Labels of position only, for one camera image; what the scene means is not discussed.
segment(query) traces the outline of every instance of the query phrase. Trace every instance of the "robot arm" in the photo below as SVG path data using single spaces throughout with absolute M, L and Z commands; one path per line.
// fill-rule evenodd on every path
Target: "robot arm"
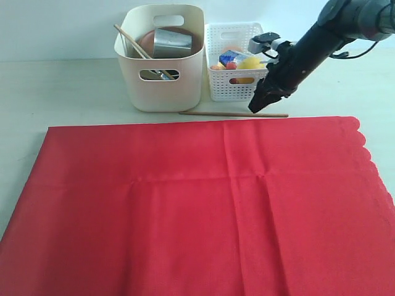
M 375 44 L 395 34 L 395 0 L 329 0 L 316 23 L 296 43 L 276 33 L 250 40 L 249 51 L 278 56 L 267 64 L 267 76 L 257 83 L 249 109 L 256 113 L 269 104 L 289 97 L 326 58 L 349 59 L 334 53 L 357 40 Z

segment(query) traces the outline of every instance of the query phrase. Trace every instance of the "white bin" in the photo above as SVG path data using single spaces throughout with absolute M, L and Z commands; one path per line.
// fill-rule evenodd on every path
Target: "white bin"
M 259 23 L 213 23 L 206 25 L 206 61 L 210 81 L 210 95 L 215 102 L 249 101 L 254 95 L 258 81 L 265 77 L 267 69 L 257 70 L 212 70 L 211 66 L 218 64 L 218 58 L 227 46 L 238 46 L 243 52 L 248 52 L 249 40 L 263 33 Z M 269 59 L 258 54 L 263 61 Z M 250 84 L 231 84 L 233 78 L 253 78 Z
M 138 6 L 127 13 L 121 28 L 137 41 L 156 27 L 166 27 L 154 24 L 155 17 L 165 15 L 184 18 L 184 24 L 172 27 L 188 30 L 200 38 L 201 48 L 197 53 L 179 59 L 139 59 L 128 57 L 119 34 L 115 40 L 114 49 L 131 103 L 145 112 L 181 112 L 195 107 L 201 99 L 205 33 L 202 9 L 182 4 Z M 177 80 L 150 81 L 141 78 L 142 70 L 176 70 L 180 75 Z

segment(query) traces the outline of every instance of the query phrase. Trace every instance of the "white basket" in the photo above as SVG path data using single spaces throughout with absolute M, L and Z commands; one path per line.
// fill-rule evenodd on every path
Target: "white basket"
M 254 95 L 258 81 L 265 77 L 267 69 L 256 70 L 212 70 L 211 66 L 218 64 L 218 58 L 227 46 L 238 46 L 243 52 L 248 52 L 249 40 L 263 33 L 259 23 L 215 23 L 205 27 L 205 45 L 207 71 L 210 81 L 211 99 L 216 102 L 249 101 Z M 263 54 L 257 57 L 268 61 Z M 232 78 L 253 78 L 251 84 L 231 84 Z
M 120 35 L 114 49 L 125 79 L 132 104 L 145 112 L 180 112 L 195 107 L 201 99 L 204 53 L 204 14 L 192 5 L 149 4 L 138 6 L 125 17 L 121 28 L 136 41 L 155 29 L 154 18 L 180 15 L 184 24 L 178 27 L 201 39 L 199 52 L 180 59 L 135 59 L 128 57 Z M 144 80 L 142 70 L 176 70 L 177 80 Z

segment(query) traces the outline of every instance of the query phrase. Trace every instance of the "white plastic bin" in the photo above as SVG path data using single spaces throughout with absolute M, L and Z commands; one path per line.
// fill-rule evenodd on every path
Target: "white plastic bin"
M 214 23 L 206 25 L 206 61 L 210 82 L 210 95 L 216 102 L 249 101 L 254 95 L 258 81 L 265 77 L 267 69 L 256 70 L 212 70 L 218 64 L 218 58 L 227 46 L 238 46 L 248 52 L 249 40 L 263 33 L 259 23 Z M 263 61 L 268 61 L 263 54 L 258 54 Z M 232 78 L 253 78 L 249 84 L 231 84 Z
M 179 27 L 192 32 L 201 40 L 200 50 L 179 59 L 140 59 L 128 57 L 123 38 L 118 34 L 114 49 L 125 79 L 132 104 L 145 112 L 181 112 L 195 107 L 201 99 L 204 53 L 204 13 L 202 9 L 182 4 L 150 4 L 138 6 L 127 13 L 121 28 L 134 40 L 154 30 L 158 16 L 182 16 Z M 142 70 L 176 70 L 177 80 L 144 80 Z

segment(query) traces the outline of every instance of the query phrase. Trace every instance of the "white wall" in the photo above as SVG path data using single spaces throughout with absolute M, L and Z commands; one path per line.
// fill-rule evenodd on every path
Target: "white wall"
M 297 40 L 326 0 L 0 0 L 0 61 L 115 57 L 112 25 L 135 6 L 152 3 L 194 4 L 203 8 L 206 23 L 258 21 Z M 395 46 L 395 38 L 381 46 Z

